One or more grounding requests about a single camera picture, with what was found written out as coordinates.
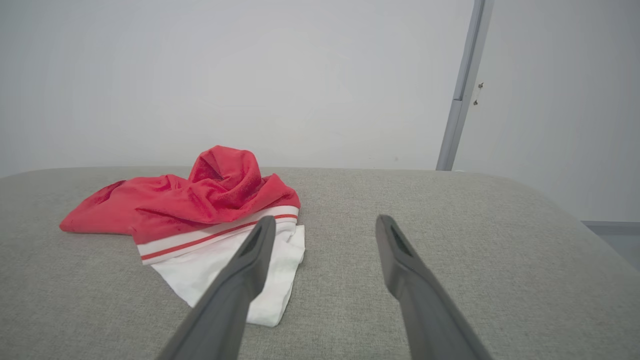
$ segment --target fabric texture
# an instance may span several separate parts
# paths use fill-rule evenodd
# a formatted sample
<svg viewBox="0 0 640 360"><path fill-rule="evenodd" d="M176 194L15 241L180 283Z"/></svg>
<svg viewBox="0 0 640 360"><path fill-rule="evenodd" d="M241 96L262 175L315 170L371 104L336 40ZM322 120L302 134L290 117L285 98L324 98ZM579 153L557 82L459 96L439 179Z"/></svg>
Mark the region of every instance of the fabric texture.
<svg viewBox="0 0 640 360"><path fill-rule="evenodd" d="M275 174L262 177L250 151L215 146L200 154L187 179L135 177L104 187L72 210L60 229L133 235L142 260L153 263L221 240L213 239L220 235L214 231L207 239L180 234L281 206L300 207L292 188Z"/></svg>
<svg viewBox="0 0 640 360"><path fill-rule="evenodd" d="M250 231L247 229L224 241L151 266L182 300L194 307ZM304 253L305 227L296 226L295 222L277 223L264 288L251 301L246 322L269 327L278 325L287 308L296 270Z"/></svg>
<svg viewBox="0 0 640 360"><path fill-rule="evenodd" d="M274 328L240 359L409 359L374 225L392 215L496 360L637 359L640 273L531 188L464 172L263 168L304 206L305 259ZM189 306L126 236L64 233L96 187L188 167L0 179L0 358L152 359Z"/></svg>

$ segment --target couch cushion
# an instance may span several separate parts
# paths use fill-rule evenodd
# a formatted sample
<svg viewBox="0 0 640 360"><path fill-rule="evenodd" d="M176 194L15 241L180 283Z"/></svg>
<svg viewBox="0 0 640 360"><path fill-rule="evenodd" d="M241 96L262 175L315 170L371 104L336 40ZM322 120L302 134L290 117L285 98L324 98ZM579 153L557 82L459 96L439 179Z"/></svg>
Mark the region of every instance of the couch cushion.
<svg viewBox="0 0 640 360"><path fill-rule="evenodd" d="M99 188L188 167L67 168L0 179L0 357L150 359L189 311L128 236L68 234ZM374 223L392 215L496 359L640 357L640 273L578 220L508 179L459 172L264 168L300 196L304 262L280 325L241 359L408 359Z"/></svg>

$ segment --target gray upholstered cushion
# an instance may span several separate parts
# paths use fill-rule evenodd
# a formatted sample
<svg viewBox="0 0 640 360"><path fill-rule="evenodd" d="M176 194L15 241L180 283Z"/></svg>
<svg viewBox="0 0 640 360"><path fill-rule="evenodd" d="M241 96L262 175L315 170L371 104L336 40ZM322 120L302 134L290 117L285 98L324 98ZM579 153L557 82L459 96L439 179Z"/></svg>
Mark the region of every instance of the gray upholstered cushion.
<svg viewBox="0 0 640 360"><path fill-rule="evenodd" d="M303 207L307 251L279 326L243 359L407 359L374 221L392 215L496 359L640 357L640 273L552 201L465 173L275 171ZM185 167L70 168L0 179L0 357L154 357L189 308L127 236L60 220L120 179Z"/></svg>

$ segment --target red fabric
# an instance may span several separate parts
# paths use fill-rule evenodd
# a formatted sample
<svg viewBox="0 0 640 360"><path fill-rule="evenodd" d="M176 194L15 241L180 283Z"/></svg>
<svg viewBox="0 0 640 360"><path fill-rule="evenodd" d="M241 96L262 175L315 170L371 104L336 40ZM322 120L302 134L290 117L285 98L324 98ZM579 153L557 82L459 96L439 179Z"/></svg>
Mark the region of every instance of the red fabric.
<svg viewBox="0 0 640 360"><path fill-rule="evenodd" d="M280 205L299 208L298 194L276 174L261 177L250 151L215 146L200 154L188 179L165 175L111 184L82 201L60 229L130 234L144 244Z"/></svg>

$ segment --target red stripe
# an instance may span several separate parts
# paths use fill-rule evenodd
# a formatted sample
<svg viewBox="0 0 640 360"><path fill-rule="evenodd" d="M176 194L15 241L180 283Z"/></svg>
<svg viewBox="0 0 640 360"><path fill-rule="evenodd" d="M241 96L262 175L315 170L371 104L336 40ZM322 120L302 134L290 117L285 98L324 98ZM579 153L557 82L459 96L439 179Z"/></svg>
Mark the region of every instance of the red stripe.
<svg viewBox="0 0 640 360"><path fill-rule="evenodd" d="M274 216L274 218L296 218L297 219L298 217L296 215L293 215L293 214L286 214L286 215L276 215L276 216ZM255 224L258 224L258 222L257 221L248 222L248 223L243 224L243 225L232 227L231 229L220 231L219 233L215 233L213 235L205 236L202 239L193 240L193 241L190 241L188 243L184 243L182 245L178 245L178 246L170 247L169 249L164 249L164 250L160 250L158 252L154 252L152 254L142 255L142 256L140 256L140 258L142 260L148 260L148 259L156 258L158 256L169 254L170 252L178 251L178 250L184 249L186 247L198 245L199 243L203 243L203 242L205 242L207 240L210 240L210 239L213 239L213 238L215 238L217 236L222 236L222 235L230 233L232 231L236 231L238 229L242 229L243 227L247 227L247 226L251 226L251 225L255 225Z"/></svg>

